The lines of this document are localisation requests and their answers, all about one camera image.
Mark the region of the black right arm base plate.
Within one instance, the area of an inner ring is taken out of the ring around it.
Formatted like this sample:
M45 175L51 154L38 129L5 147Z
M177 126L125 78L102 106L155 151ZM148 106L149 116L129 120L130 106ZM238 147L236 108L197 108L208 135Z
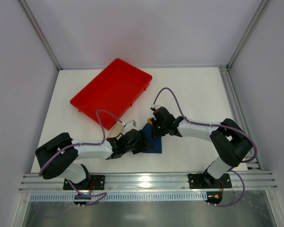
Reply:
M220 178L214 179L208 173L187 175L190 189L219 189L221 187L232 188L230 175L224 173Z

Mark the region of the dark blue paper napkin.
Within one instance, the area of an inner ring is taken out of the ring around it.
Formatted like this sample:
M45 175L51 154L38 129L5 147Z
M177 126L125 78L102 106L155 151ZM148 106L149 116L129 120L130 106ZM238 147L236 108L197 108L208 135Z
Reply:
M142 131L145 133L146 138L152 144L151 148L147 148L143 151L145 154L161 154L162 153L162 143L161 137L155 138L152 135L152 125L147 123L144 125Z

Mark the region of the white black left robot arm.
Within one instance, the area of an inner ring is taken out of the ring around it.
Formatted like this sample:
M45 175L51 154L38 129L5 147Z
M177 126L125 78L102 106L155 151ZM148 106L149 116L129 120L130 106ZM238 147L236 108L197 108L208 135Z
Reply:
M126 153L138 154L153 147L142 130L132 129L125 134L111 137L101 142L75 140L64 132L40 146L35 156L40 166L39 175L45 180L62 177L69 183L86 187L92 177L80 159L118 159Z

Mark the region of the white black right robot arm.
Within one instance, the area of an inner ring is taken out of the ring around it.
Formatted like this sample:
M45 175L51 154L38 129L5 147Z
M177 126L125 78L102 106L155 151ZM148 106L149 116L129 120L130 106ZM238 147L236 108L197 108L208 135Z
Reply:
M204 171L201 182L208 187L217 186L220 178L228 170L237 167L249 151L252 143L232 120L226 118L218 124L192 122L183 116L174 117L165 107L152 107L152 134L154 137L165 135L193 137L209 141L215 147L218 157Z

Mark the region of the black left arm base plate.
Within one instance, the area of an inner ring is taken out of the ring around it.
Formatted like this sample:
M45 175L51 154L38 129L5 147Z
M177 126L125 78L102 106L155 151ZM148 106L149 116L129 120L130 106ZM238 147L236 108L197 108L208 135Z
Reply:
M105 175L90 175L90 178L84 179L80 183L73 183L72 185L77 190L104 190L105 187Z

